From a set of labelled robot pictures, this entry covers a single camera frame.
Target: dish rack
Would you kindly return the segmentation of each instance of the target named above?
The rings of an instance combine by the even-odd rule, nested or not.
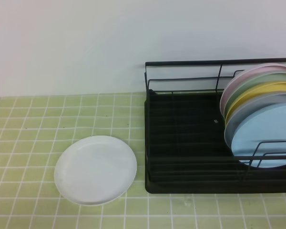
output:
[[[286,192],[286,165],[251,167],[253,160],[286,159],[286,152],[234,156],[225,144],[225,122],[220,114],[222,90],[218,84],[225,65],[286,62],[279,59],[176,61],[145,63],[145,188],[150,193],[276,193]],[[148,79],[147,67],[218,66],[217,76]],[[150,82],[216,81],[201,90],[150,89]]]

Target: yellow plate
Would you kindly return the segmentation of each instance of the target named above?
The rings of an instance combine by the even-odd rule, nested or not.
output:
[[[245,91],[240,96],[238,96],[235,99],[235,101],[232,103],[232,105],[230,106],[227,112],[227,115],[225,117],[226,123],[228,122],[231,114],[244,102],[258,95],[269,93],[269,92],[276,92],[276,91],[286,92],[286,81],[274,81],[270,83],[262,83]]]

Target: tiled countertop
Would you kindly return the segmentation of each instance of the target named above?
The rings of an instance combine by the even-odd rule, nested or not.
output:
[[[286,229],[286,193],[152,195],[144,189],[144,93],[2,98],[0,229]],[[127,193],[97,207],[62,198],[55,164],[92,135],[122,139],[138,170]]]

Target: stack of plates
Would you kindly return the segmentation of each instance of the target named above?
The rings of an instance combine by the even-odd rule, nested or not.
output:
[[[262,64],[241,72],[225,88],[220,111],[225,142],[235,156],[253,156],[262,141],[286,141],[286,66]],[[286,142],[261,144],[254,155],[282,155],[276,152],[286,152]],[[263,160],[258,167],[283,165],[286,160]]]

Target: black drip tray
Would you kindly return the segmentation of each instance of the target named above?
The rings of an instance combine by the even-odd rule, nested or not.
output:
[[[220,96],[149,91],[150,103],[145,103],[148,192],[286,192],[286,167],[249,169],[235,159],[224,140]]]

